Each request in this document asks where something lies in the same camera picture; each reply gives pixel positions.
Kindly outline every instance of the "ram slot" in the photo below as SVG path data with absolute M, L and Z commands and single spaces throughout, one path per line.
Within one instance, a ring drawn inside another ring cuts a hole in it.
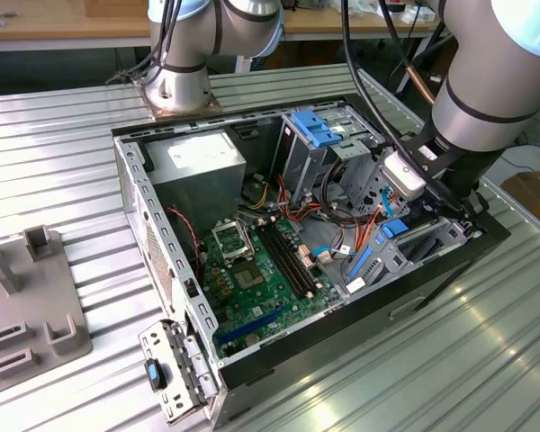
M 298 299 L 306 297 L 308 291 L 316 291 L 316 287 L 306 270 L 296 255 L 288 248 L 275 226 L 263 227 L 258 230 L 257 234 Z

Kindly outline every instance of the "copper pipe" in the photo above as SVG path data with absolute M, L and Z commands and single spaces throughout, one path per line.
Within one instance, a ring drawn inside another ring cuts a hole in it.
M 435 97 L 432 92 L 430 92 L 430 89 L 428 88 L 426 83 L 422 80 L 422 77 L 419 75 L 418 71 L 412 65 L 406 67 L 406 71 L 408 72 L 408 75 L 410 75 L 410 79 L 412 80 L 416 88 L 424 96 L 424 99 L 426 99 L 429 104 L 433 105 Z

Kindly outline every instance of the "slotted metal table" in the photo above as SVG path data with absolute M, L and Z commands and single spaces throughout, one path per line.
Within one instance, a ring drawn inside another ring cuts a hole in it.
M 367 74 L 402 132 L 422 122 Z M 214 76 L 231 112 L 354 91 L 344 65 Z M 113 85 L 0 97 L 0 241 L 58 230 L 94 350 L 0 392 L 0 431 L 168 430 L 137 335 L 161 318 L 122 212 L 110 129 L 150 122 Z M 540 430 L 540 232 L 483 188 L 512 236 L 418 315 L 225 430 Z

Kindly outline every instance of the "cardboard box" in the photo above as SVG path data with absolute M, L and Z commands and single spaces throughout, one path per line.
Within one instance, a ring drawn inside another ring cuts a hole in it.
M 148 0 L 83 0 L 86 16 L 134 17 L 147 15 Z
M 540 171 L 513 175 L 502 189 L 540 220 Z

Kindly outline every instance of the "green circuit board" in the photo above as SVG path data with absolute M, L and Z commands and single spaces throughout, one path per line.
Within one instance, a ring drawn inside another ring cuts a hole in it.
M 276 228 L 291 243 L 300 241 L 287 220 L 279 220 Z M 236 264 L 231 268 L 224 265 L 214 236 L 202 238 L 202 243 L 208 251 L 202 289 L 220 325 L 214 334 L 214 343 L 220 357 L 231 356 L 252 342 L 269 338 L 340 301 L 338 291 L 328 277 L 320 271 L 317 272 L 317 269 L 314 270 L 316 273 L 310 271 L 307 273 L 320 288 L 311 298 L 297 297 L 288 284 L 287 278 L 278 269 L 276 262 L 258 237 L 257 230 L 246 227 L 246 231 L 256 253 L 251 263 L 238 263 L 238 266 L 254 267 L 251 271 L 246 271 L 247 278 L 239 274 L 240 280 L 236 275 L 239 268 Z M 302 261 L 298 252 L 295 252 L 295 255 Z M 245 289 L 244 284 L 254 285 Z M 277 314 L 275 319 L 252 329 L 247 335 L 223 343 L 218 340 L 233 330 L 241 329 L 273 313 Z
M 219 231 L 217 236 L 222 243 L 222 252 L 225 254 L 245 246 L 244 240 L 240 238 L 238 231 L 234 228 L 227 228 Z

